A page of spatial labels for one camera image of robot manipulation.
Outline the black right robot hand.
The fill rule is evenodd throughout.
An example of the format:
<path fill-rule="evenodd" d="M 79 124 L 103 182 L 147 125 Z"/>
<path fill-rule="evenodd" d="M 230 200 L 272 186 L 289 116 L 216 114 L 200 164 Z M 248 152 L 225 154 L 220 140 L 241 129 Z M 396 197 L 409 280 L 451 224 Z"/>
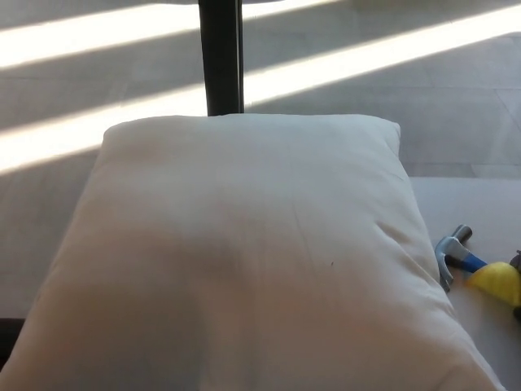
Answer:
<path fill-rule="evenodd" d="M 510 260 L 510 265 L 513 266 L 518 273 L 521 271 L 521 260 L 520 260 L 520 251 L 517 251 L 517 254 Z M 513 310 L 513 315 L 518 323 L 521 323 L 521 306 L 516 306 Z"/>

